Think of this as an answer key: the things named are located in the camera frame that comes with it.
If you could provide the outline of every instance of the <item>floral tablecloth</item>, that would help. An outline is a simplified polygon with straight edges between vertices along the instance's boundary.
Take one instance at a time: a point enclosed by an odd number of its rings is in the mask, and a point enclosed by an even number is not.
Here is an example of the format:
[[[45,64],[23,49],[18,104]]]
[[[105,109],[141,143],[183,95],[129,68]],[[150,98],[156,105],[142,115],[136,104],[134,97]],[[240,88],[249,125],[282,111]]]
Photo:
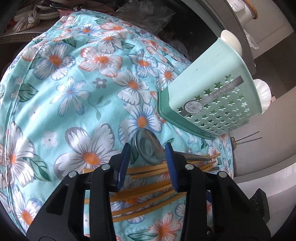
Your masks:
[[[216,165],[233,177],[229,135],[208,141],[164,121],[157,91],[190,62],[143,29],[81,10],[33,39],[0,83],[0,201],[25,234],[42,204],[71,170],[95,169],[131,142],[139,128],[175,151],[221,153]],[[132,166],[145,162],[133,153]],[[131,180],[124,189],[168,179]],[[112,211],[158,194],[111,203]],[[118,240],[178,240],[185,197],[154,212],[114,223]],[[207,203],[211,225],[211,204]],[[89,234],[88,206],[84,230]]]

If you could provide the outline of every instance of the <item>screw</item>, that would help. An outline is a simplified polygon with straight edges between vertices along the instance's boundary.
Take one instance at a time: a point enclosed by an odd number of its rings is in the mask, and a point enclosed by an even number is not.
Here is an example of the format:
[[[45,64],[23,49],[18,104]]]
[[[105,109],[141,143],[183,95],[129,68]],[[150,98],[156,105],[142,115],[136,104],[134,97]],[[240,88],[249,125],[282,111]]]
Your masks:
[[[71,172],[69,172],[68,175],[69,175],[69,177],[75,177],[77,175],[77,172],[71,171]]]
[[[219,172],[219,176],[222,178],[227,177],[227,173],[226,172]]]
[[[109,164],[104,164],[104,165],[102,165],[102,169],[104,171],[106,171],[106,170],[110,169],[110,165]]]
[[[187,170],[192,170],[192,169],[194,168],[194,165],[192,165],[192,164],[186,164],[186,165],[185,165],[185,168],[186,168]]]

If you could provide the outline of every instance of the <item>clear plastic bag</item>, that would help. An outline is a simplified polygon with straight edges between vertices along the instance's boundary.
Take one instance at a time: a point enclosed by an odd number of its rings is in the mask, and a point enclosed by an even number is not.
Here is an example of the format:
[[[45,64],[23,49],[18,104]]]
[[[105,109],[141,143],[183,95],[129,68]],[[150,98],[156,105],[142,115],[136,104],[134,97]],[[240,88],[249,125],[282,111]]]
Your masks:
[[[24,31],[26,29],[37,27],[40,23],[39,15],[36,11],[36,5],[34,6],[34,9],[25,16],[23,16],[20,21],[17,22],[17,24],[14,26],[13,31],[15,33]]]
[[[247,37],[247,40],[248,40],[248,42],[249,42],[249,45],[250,45],[250,47],[251,48],[254,48],[254,49],[258,49],[259,47],[258,47],[258,45],[256,44],[256,42],[255,42],[255,40],[253,39],[253,37],[246,31],[246,30],[244,30],[244,33],[245,33],[245,35],[246,35],[246,37]]]
[[[172,9],[159,0],[143,0],[122,6],[114,16],[157,35],[174,14]]]

